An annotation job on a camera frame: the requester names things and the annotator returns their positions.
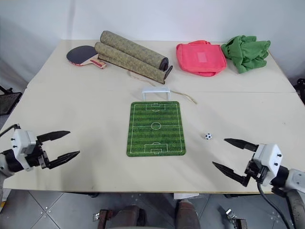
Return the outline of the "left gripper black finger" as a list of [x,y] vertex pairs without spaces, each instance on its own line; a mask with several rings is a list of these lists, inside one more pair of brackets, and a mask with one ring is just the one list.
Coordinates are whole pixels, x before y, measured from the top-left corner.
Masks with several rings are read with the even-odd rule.
[[73,158],[75,158],[79,153],[80,153],[80,151],[75,151],[75,152],[70,152],[70,153],[61,155],[57,159],[46,163],[46,167],[49,169],[53,169],[55,167],[61,166],[65,163],[69,162]]
[[71,133],[70,131],[54,131],[54,132],[49,132],[49,133],[37,136],[37,140],[40,143],[43,143],[43,142],[46,142],[46,141],[53,141],[53,140],[62,138],[65,135],[70,134],[70,133]]

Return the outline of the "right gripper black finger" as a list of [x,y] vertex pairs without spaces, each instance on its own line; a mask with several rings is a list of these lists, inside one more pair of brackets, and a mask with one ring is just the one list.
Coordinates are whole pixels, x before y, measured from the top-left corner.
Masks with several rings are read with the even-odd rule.
[[230,169],[229,167],[226,167],[222,164],[216,163],[216,162],[212,162],[212,164],[219,169],[224,175],[226,175],[227,177],[233,179],[234,181],[237,181],[238,183],[240,183],[241,185],[243,185],[244,187],[247,187],[249,180],[250,180],[250,176],[241,176],[238,175],[237,173],[235,173],[232,169]]
[[255,144],[252,144],[250,142],[247,142],[247,141],[244,141],[241,139],[225,138],[224,141],[234,145],[237,148],[247,149],[252,152],[256,152],[259,147],[259,145],[255,145]]

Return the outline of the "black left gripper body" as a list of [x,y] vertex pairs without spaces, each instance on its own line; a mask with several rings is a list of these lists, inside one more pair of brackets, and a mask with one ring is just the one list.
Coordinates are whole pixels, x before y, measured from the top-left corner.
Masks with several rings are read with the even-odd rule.
[[30,168],[41,167],[49,168],[50,161],[48,159],[47,153],[42,149],[42,143],[37,140],[33,151],[25,157]]

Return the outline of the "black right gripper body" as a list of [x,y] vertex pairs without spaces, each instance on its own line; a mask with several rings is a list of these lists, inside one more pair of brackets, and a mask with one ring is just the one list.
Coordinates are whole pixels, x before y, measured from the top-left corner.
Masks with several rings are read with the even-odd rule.
[[259,184],[263,184],[264,180],[267,177],[267,173],[269,172],[269,168],[267,166],[263,166],[254,160],[250,160],[246,166],[245,174],[248,177],[252,177]]

